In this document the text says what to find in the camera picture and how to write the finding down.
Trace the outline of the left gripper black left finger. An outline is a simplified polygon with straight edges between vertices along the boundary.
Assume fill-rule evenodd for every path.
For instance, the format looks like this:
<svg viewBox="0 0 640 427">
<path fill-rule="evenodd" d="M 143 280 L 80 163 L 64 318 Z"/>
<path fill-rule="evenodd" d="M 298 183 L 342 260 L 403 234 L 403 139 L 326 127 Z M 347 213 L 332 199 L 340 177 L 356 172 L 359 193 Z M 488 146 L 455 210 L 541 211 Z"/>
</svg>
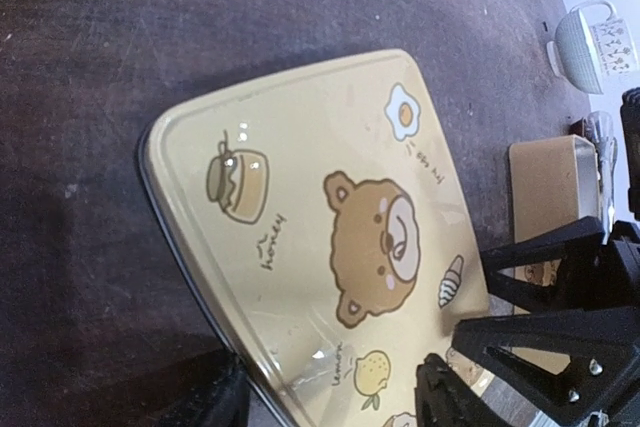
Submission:
<svg viewBox="0 0 640 427">
<path fill-rule="evenodd" d="M 435 353 L 428 354 L 416 369 L 415 415 L 420 427 L 505 425 Z"/>
</svg>

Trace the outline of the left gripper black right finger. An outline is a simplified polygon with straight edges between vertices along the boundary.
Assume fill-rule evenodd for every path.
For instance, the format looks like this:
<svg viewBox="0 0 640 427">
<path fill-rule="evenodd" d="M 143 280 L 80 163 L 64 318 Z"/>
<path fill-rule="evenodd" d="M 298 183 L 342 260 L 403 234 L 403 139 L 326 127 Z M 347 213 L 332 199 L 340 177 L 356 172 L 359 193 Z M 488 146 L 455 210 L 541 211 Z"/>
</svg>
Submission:
<svg viewBox="0 0 640 427">
<path fill-rule="evenodd" d="M 452 346 L 556 422 L 639 419 L 636 307 L 467 319 Z"/>
</svg>

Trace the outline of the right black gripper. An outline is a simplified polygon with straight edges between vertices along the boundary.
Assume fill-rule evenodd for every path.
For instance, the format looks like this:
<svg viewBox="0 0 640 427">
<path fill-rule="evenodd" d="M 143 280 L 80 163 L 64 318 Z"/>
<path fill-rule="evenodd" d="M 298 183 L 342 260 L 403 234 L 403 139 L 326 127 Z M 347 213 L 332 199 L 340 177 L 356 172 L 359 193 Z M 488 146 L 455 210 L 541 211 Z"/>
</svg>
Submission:
<svg viewBox="0 0 640 427">
<path fill-rule="evenodd" d="M 620 108 L 636 223 L 616 221 L 606 247 L 610 292 L 601 258 L 605 231 L 584 217 L 532 239 L 485 250 L 487 290 L 529 313 L 639 306 L 639 90 L 622 94 Z"/>
</svg>

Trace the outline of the tan tin box with paper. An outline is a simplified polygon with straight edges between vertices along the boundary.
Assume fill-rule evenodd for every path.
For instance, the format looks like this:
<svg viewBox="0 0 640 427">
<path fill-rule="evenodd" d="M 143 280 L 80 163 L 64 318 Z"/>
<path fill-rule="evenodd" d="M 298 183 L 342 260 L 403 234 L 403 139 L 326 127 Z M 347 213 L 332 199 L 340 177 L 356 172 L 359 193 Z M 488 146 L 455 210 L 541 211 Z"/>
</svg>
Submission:
<svg viewBox="0 0 640 427">
<path fill-rule="evenodd" d="M 596 150 L 567 135 L 509 147 L 514 241 L 519 243 L 583 217 L 600 218 Z"/>
</svg>

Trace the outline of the metal tongs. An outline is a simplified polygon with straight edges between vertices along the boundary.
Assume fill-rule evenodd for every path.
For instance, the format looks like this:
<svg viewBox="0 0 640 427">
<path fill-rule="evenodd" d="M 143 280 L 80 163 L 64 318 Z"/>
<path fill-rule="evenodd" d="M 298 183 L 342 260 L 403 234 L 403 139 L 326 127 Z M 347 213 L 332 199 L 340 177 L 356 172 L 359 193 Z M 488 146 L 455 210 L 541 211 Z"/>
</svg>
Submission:
<svg viewBox="0 0 640 427">
<path fill-rule="evenodd" d="M 605 111 L 591 112 L 585 118 L 584 133 L 596 151 L 600 217 L 605 230 L 604 243 L 606 243 L 615 221 L 614 170 L 617 162 L 618 142 L 613 129 L 612 116 Z"/>
</svg>

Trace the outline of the tan bear tin lid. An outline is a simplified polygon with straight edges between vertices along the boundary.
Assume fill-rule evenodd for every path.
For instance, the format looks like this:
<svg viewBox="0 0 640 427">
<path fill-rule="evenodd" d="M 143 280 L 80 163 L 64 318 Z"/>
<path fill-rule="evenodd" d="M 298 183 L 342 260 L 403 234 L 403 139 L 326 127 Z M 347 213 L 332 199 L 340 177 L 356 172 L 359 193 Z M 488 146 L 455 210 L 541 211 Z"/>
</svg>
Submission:
<svg viewBox="0 0 640 427">
<path fill-rule="evenodd" d="M 141 172 L 208 321 L 283 426 L 412 426 L 435 353 L 489 311 L 464 194 L 425 81 L 399 49 L 183 102 Z"/>
</svg>

